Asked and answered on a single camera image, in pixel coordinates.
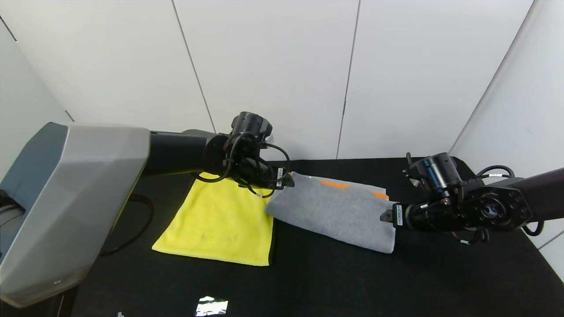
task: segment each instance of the black cable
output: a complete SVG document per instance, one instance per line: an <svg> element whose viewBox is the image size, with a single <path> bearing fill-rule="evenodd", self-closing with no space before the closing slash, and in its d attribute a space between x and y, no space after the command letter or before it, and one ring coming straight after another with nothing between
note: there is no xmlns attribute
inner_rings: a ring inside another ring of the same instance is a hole
<svg viewBox="0 0 564 317"><path fill-rule="evenodd" d="M407 158L407 164L409 164L409 167L411 167L411 165L413 164L413 161L411 160L411 152L407 152L406 158Z"/></svg>
<svg viewBox="0 0 564 317"><path fill-rule="evenodd" d="M536 236L540 235L541 232L543 231L543 229L544 229L544 221L538 222L538 224L536 225L535 231L531 231L531 229L529 229L527 227L527 225L523 226L523 230L525 231L525 233L532 236L532 237L536 237Z"/></svg>
<svg viewBox="0 0 564 317"><path fill-rule="evenodd" d="M495 170L495 169L505 170L505 171L507 171L507 173L509 173L509 177L515 177L513 170L510 169L509 167L505 166L505 165L492 165L492 166L487 167L487 168L481 170L480 172L478 172L478 174L476 174L476 176L477 177L482 176L485 172Z"/></svg>
<svg viewBox="0 0 564 317"><path fill-rule="evenodd" d="M474 177L472 177L471 179L484 179L484 178L488 178L488 177L505 177L505 178L511 178L513 176L511 175L506 175L506 174L485 174L485 175L476 175Z"/></svg>
<svg viewBox="0 0 564 317"><path fill-rule="evenodd" d="M200 181L202 181L202 182L204 182L204 183L217 183L217 182L219 182L220 180L225 179L225 178L229 175L229 172L231 171L231 166L233 165L232 163L233 163L233 156L234 156L234 154L235 154L235 148L237 147L237 145L239 144L239 142L243 139L243 137L246 136L246 135L251 135L251 136L252 136L253 134L252 134L251 132L243 132L243 133L239 134L239 136L238 136L238 137L235 139L235 141L233 142L233 146L231 147L231 150L230 150L229 152L226 152L226 153L225 153L225 157L226 157L226 159L227 159L227 169L225 170L225 173L223 173L223 175L221 175L221 176L218 177L218 178L212 178L212 179L203 178L202 176L200 176L200 175L197 174L197 173L192 173L192 175L194 175L194 177L195 177L197 180L200 180ZM227 142L230 142L230 140L231 140L232 137L233 137L233 136L231 136L229 139L227 139L226 144L227 144Z"/></svg>
<svg viewBox="0 0 564 317"><path fill-rule="evenodd" d="M269 198L269 197L272 196L272 195L274 194L274 192L276 191L276 190L272 190L270 193L268 193L268 194L266 194L266 195L263 196L263 195L259 194L258 192L255 192L255 191L253 190L253 188L252 188L249 184L247 184L246 186L247 186L247 188L250 190L251 193L255 194L256 196L258 196L258 197L260 197L260 198Z"/></svg>
<svg viewBox="0 0 564 317"><path fill-rule="evenodd" d="M131 239L122 243L120 246L117 246L117 247L112 248L110 250L102 251L100 253L100 257L111 256L112 254L121 251L123 248L125 248L125 247L129 246L130 244L132 244L133 242L135 242L143 233L145 233L145 231L147 230L147 228L149 228L149 225L153 221L153 217L155 216L155 206L153 206L153 202L149 198L147 198L143 195L131 195L131 196L129 196L127 202L131 202L131 201L142 202L142 203L146 204L149 207L149 218L147 218L147 221L146 221L145 225L143 226L143 228L141 228L141 230L139 230L139 232L136 235L134 235Z"/></svg>
<svg viewBox="0 0 564 317"><path fill-rule="evenodd" d="M470 239L468 241L458 237L458 234L454 231L451 234L458 242L464 243L464 244L475 244L478 241L482 241L484 243L487 243L490 240L490 232L486 228L476 228L476 230L474 231L474 234L472 235L472 239Z"/></svg>
<svg viewBox="0 0 564 317"><path fill-rule="evenodd" d="M286 151L284 149L282 149L281 147L276 146L274 144L262 143L262 145L264 145L266 147L275 148L278 151L282 152L282 154L284 154L284 156L286 157L286 172L282 175L282 177L277 178L277 179L266 178L266 181L276 183L276 182L283 180L284 178L286 178L286 176L288 176L288 173L290 172L290 156L288 155L288 153L286 153Z"/></svg>
<svg viewBox="0 0 564 317"><path fill-rule="evenodd" d="M481 237L482 242L488 243L490 241L490 232L488 231L487 228L482 228L480 231L482 232L482 234L481 234L482 235L482 237Z"/></svg>

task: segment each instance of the orange patch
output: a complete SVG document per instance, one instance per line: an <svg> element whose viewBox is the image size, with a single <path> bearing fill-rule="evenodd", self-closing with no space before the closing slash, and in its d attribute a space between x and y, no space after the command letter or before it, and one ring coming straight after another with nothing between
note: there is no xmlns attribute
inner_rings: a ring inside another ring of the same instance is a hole
<svg viewBox="0 0 564 317"><path fill-rule="evenodd" d="M325 179L320 179L319 181L324 183L325 185L329 185L329 186L333 186L333 187L337 187L337 188L349 188L350 187L350 185L333 183L333 182L330 182L330 181L325 180Z"/></svg>
<svg viewBox="0 0 564 317"><path fill-rule="evenodd" d="M380 193L380 192L372 192L372 193L374 194L374 196L376 196L376 197L378 197L378 198L385 199L385 200L390 199L390 198L388 197L388 195L386 195L386 194L384 194L384 193Z"/></svg>

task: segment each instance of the folded gray towel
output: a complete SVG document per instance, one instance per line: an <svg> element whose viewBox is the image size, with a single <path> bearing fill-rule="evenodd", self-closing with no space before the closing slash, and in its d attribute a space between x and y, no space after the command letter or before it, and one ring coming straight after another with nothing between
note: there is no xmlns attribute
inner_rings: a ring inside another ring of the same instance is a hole
<svg viewBox="0 0 564 317"><path fill-rule="evenodd" d="M266 205L266 213L363 248L384 253L394 250L395 228L391 223L380 221L380 215L394 203L374 195L373 191L381 192L380 188L363 184L338 188L296 172L292 173L292 178L295 187L276 191Z"/></svg>

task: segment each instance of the white corner wall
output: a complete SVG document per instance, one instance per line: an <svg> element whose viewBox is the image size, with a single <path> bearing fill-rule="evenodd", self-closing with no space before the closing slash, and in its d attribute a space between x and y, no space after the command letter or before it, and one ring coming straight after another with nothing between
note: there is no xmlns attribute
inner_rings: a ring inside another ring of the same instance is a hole
<svg viewBox="0 0 564 317"><path fill-rule="evenodd" d="M0 12L77 122L213 131L171 1L1 0Z"/></svg>
<svg viewBox="0 0 564 317"><path fill-rule="evenodd" d="M292 159L335 159L358 2L175 0L218 131L251 111Z"/></svg>
<svg viewBox="0 0 564 317"><path fill-rule="evenodd" d="M70 119L0 22L0 181L27 141L51 121Z"/></svg>
<svg viewBox="0 0 564 317"><path fill-rule="evenodd" d="M532 0L362 0L339 159L447 152Z"/></svg>
<svg viewBox="0 0 564 317"><path fill-rule="evenodd" d="M535 0L502 67L451 154L473 170L503 164L530 177L564 167L564 1ZM533 243L564 278L564 219Z"/></svg>

